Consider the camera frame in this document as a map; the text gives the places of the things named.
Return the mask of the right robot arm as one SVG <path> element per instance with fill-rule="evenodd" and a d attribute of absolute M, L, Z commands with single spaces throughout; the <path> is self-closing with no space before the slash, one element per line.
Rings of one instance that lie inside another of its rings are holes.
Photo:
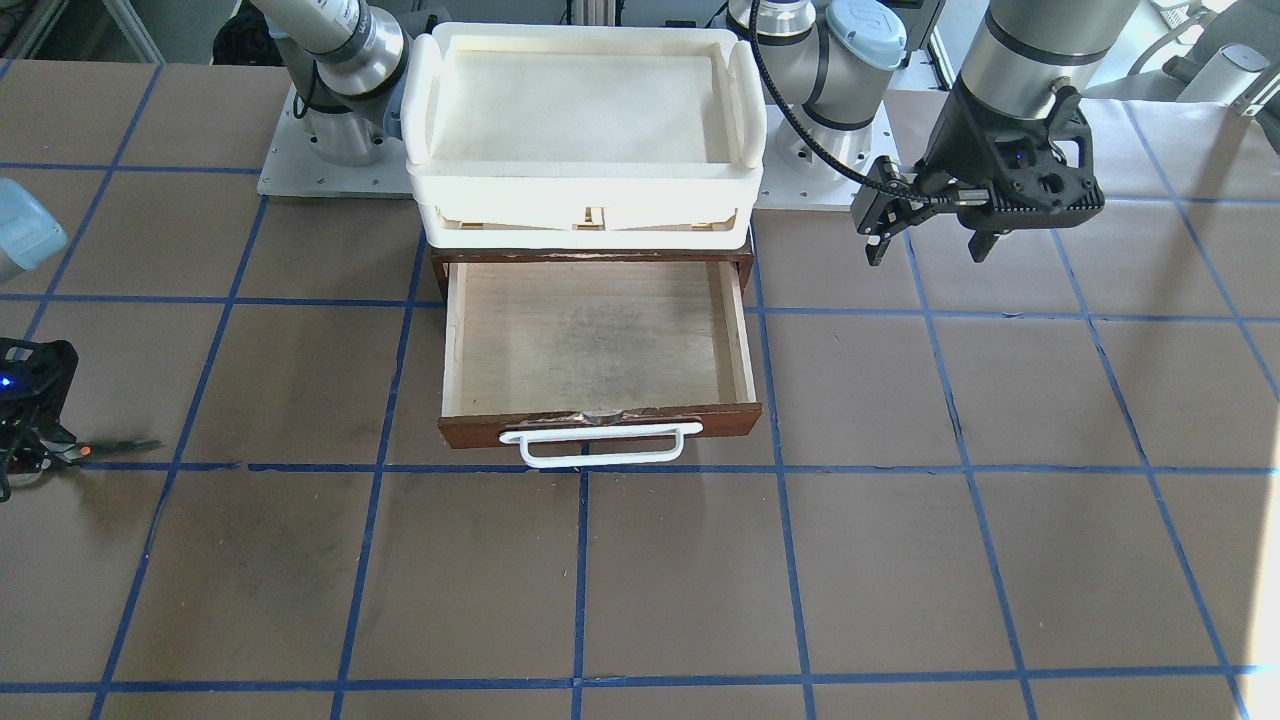
<path fill-rule="evenodd" d="M 293 117 L 317 132 L 330 163 L 369 165 L 378 142 L 402 138 L 411 37 L 366 1 L 261 1 L 294 83 Z M 64 340 L 3 341 L 3 479 L 37 477 L 105 454 L 61 425 L 78 355 Z"/>

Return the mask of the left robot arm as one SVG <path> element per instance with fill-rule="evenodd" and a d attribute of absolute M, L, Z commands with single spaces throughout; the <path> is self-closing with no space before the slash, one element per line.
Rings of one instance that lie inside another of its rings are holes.
<path fill-rule="evenodd" d="M 856 182 L 851 214 L 881 264 L 891 240 L 940 214 L 972 232 L 974 263 L 1014 231 L 1078 227 L 1105 208 L 1080 108 L 1133 1 L 991 1 L 922 156 L 867 155 L 867 136 L 911 31 L 897 3 L 728 1 L 782 114 L 777 145 L 799 172 Z"/>

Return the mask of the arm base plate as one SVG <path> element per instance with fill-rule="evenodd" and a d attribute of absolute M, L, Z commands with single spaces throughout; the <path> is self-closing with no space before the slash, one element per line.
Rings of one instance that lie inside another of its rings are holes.
<path fill-rule="evenodd" d="M 353 113 L 294 117 L 289 87 L 257 182 L 262 196 L 411 199 L 404 145 Z"/>
<path fill-rule="evenodd" d="M 755 202 L 759 210 L 847 211 L 861 188 L 831 169 L 796 136 L 781 110 L 765 108 L 768 136 L 764 173 Z M 868 176 L 879 156 L 897 155 L 884 106 L 877 109 L 870 126 L 845 133 L 823 126 L 812 128 L 815 138 L 849 167 Z"/>

